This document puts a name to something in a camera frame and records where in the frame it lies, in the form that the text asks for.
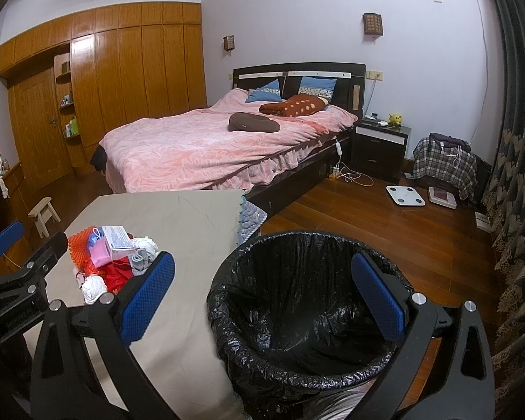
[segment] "plaid bag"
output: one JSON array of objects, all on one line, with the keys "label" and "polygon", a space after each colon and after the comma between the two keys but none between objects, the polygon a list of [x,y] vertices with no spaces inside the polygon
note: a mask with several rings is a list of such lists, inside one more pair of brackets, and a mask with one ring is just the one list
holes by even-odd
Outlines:
[{"label": "plaid bag", "polygon": [[476,158],[461,148],[442,147],[425,137],[413,151],[415,180],[429,176],[446,181],[459,190],[461,200],[474,199]]}]

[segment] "curtain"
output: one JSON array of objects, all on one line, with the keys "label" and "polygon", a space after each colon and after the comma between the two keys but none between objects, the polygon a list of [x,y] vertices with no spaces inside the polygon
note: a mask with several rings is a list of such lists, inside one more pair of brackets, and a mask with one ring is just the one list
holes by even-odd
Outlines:
[{"label": "curtain", "polygon": [[483,196],[501,255],[496,265],[507,285],[498,311],[500,326],[493,357],[497,412],[508,411],[525,389],[525,3],[494,0],[502,29],[506,94],[497,159]]}]

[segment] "blue pillow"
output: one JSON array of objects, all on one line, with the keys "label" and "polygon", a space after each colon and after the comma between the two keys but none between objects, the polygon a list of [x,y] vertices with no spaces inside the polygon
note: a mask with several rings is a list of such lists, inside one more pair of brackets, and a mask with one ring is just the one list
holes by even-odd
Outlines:
[{"label": "blue pillow", "polygon": [[302,77],[299,95],[313,95],[325,98],[329,103],[333,100],[336,79],[316,79],[314,77]]},{"label": "blue pillow", "polygon": [[247,96],[246,103],[255,102],[256,100],[266,100],[270,102],[282,102],[280,96],[280,82],[276,79],[274,82],[270,82],[268,85],[262,86],[253,90],[249,90],[249,96]]}]

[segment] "small figurine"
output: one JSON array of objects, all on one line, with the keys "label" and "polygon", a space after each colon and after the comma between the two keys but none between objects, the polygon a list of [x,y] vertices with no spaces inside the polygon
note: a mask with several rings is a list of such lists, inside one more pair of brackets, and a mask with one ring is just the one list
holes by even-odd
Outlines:
[{"label": "small figurine", "polygon": [[390,113],[389,119],[387,120],[387,123],[393,126],[400,127],[401,124],[403,124],[403,116],[399,115],[398,113]]}]

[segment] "pink bag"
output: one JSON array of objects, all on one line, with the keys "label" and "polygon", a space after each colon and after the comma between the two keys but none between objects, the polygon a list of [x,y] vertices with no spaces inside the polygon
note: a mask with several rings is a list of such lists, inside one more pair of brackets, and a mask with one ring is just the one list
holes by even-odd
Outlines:
[{"label": "pink bag", "polygon": [[107,265],[111,261],[111,255],[107,249],[105,237],[97,240],[97,243],[90,248],[90,257],[96,268]]}]

